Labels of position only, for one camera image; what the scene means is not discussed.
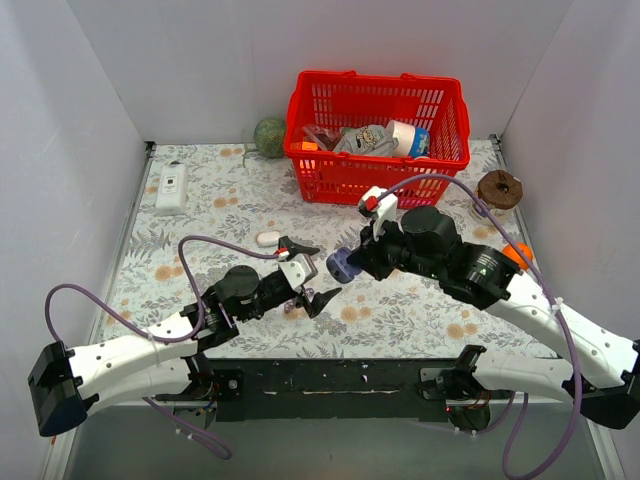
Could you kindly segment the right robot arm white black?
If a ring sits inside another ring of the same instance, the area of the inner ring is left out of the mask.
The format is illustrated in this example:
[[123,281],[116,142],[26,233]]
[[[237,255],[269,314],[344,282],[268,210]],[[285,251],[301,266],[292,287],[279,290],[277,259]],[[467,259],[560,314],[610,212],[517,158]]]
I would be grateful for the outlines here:
[[639,344],[551,304],[541,286],[500,251],[465,242],[451,217],[419,207],[399,222],[360,233],[348,264],[378,281],[394,270],[430,278],[451,298],[520,328],[554,351],[552,358],[517,357],[467,346],[454,366],[426,385],[445,398],[484,391],[520,391],[581,403],[581,415],[622,430],[639,413]]

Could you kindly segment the purple earbud charging case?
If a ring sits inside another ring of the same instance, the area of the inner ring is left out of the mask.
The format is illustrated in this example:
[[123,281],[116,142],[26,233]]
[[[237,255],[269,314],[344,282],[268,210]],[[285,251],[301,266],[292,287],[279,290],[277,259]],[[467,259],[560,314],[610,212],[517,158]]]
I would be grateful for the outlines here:
[[349,264],[348,258],[351,253],[349,248],[341,247],[330,254],[325,262],[328,272],[341,284],[350,283],[362,272],[360,268]]

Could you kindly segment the white earbud charging case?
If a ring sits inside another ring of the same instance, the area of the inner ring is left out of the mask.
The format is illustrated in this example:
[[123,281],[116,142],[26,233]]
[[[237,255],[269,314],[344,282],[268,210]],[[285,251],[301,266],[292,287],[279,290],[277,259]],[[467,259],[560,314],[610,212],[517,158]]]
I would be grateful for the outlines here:
[[256,244],[261,248],[277,247],[279,244],[280,233],[278,231],[268,231],[259,233],[256,238]]

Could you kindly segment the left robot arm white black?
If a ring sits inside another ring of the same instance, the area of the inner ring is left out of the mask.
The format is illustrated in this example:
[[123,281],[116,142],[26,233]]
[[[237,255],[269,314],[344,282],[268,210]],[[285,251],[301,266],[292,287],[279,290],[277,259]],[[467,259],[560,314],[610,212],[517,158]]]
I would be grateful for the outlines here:
[[60,339],[46,345],[28,376],[38,432],[53,437],[68,432],[102,408],[157,394],[205,398],[220,389],[219,375],[189,359],[235,338],[236,324],[260,319],[286,303],[318,316],[337,289],[313,293],[307,283],[318,270],[318,249],[282,237],[270,255],[276,269],[262,277],[247,265],[234,266],[195,303],[129,334],[81,347]]

